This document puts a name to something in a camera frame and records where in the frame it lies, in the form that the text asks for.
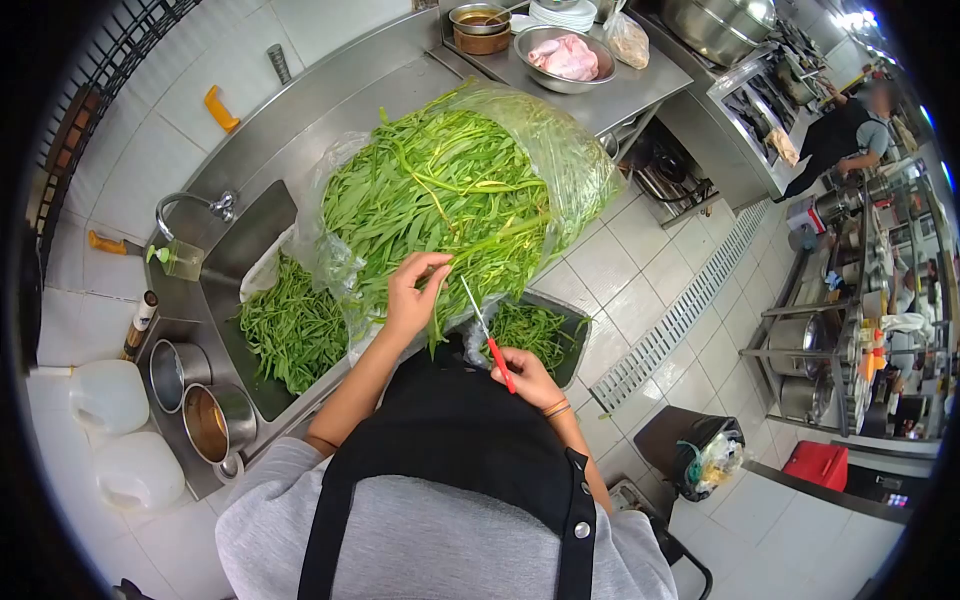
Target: orange knife handle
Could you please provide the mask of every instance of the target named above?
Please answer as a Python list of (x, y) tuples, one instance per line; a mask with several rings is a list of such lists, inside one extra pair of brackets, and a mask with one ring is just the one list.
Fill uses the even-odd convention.
[(487, 338), (487, 346), (490, 347), (490, 354), (493, 355), (493, 362), (496, 363), (496, 366), (500, 369), (500, 372), (503, 373), (503, 380), (507, 384), (507, 391), (511, 394), (516, 394), (516, 385), (514, 385), (514, 378), (510, 374), (510, 370), (507, 369), (507, 363), (503, 360), (503, 354), (500, 353), (500, 348), (496, 346), (496, 342), (493, 338)]
[(113, 254), (127, 253), (127, 247), (123, 242), (116, 242), (106, 237), (100, 237), (93, 229), (86, 233), (86, 240), (90, 243), (90, 248), (95, 250), (102, 250)]
[(204, 96), (204, 104), (213, 118), (220, 124), (220, 127), (224, 128), (225, 132), (230, 133), (233, 128), (240, 124), (240, 119), (230, 114), (230, 111), (220, 103), (220, 99), (217, 98), (217, 90), (219, 89), (216, 85), (211, 87), (210, 91), (206, 92)]

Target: stack of plates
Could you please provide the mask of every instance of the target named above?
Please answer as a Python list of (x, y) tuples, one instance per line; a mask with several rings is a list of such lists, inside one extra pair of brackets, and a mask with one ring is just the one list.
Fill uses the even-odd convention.
[(593, 26), (596, 14), (597, 8), (589, 0), (580, 0), (579, 4), (565, 11), (551, 11), (536, 2), (530, 4), (530, 16), (539, 24), (566, 27), (583, 33)]

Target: raw chicken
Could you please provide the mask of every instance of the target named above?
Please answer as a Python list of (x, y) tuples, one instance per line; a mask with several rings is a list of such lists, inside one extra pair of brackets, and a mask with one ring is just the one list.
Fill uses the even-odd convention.
[(597, 55), (574, 34), (547, 39), (527, 54), (530, 63), (550, 73), (578, 82), (596, 78)]

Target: soap dispenser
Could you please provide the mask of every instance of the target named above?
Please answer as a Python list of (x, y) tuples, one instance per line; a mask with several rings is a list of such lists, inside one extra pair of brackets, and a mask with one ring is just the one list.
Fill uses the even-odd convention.
[(200, 280), (200, 269), (204, 264), (204, 251), (180, 240), (171, 240), (166, 248), (151, 245), (147, 249), (147, 262), (156, 258), (163, 263), (163, 273), (187, 281)]

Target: yellow handle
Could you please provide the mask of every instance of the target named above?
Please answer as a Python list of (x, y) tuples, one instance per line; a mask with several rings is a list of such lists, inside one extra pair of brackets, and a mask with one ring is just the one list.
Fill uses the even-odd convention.
[(116, 242), (111, 239), (107, 239), (106, 237), (100, 237), (93, 229), (86, 233), (86, 240), (90, 243), (90, 248), (95, 250), (112, 252), (114, 254), (127, 253), (127, 247), (123, 242)]
[(210, 111), (210, 114), (213, 115), (213, 118), (220, 124), (220, 127), (224, 128), (225, 132), (230, 133), (234, 127), (240, 125), (240, 119), (231, 115), (230, 111), (227, 110), (224, 105), (220, 104), (220, 100), (217, 99), (218, 89), (220, 88), (214, 85), (210, 88), (210, 91), (206, 92), (204, 104), (206, 105), (206, 109)]

